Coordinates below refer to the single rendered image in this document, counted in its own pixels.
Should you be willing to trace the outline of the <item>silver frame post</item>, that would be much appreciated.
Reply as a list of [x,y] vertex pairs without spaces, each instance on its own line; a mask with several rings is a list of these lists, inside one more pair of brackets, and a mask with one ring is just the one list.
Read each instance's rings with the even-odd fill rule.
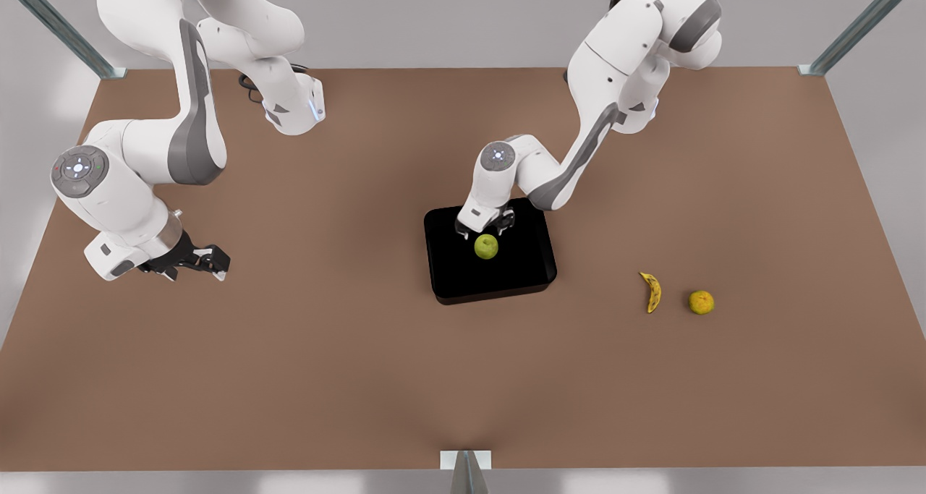
[[810,64],[797,66],[801,76],[823,77],[903,0],[872,0]]
[[440,469],[452,470],[450,494],[489,494],[483,470],[492,469],[489,450],[440,452]]
[[124,78],[128,69],[113,67],[49,0],[18,0],[50,30],[80,61],[102,80]]

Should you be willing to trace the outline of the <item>yellow spotted banana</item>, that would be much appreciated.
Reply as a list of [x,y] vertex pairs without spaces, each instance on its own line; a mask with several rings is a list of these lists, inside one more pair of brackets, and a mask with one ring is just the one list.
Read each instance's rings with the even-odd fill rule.
[[646,305],[646,312],[651,314],[655,312],[658,305],[660,304],[662,297],[662,287],[658,278],[650,273],[639,272],[639,276],[641,276],[645,283],[649,286],[650,294]]

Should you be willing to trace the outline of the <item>black rectangular tray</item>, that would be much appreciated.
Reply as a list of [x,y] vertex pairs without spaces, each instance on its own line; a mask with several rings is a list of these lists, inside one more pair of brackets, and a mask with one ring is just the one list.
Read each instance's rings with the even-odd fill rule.
[[438,302],[459,304],[542,291],[556,279],[545,214],[526,197],[510,200],[515,224],[497,238],[493,259],[480,259],[475,238],[461,237],[454,220],[461,208],[434,208],[424,217],[431,290]]

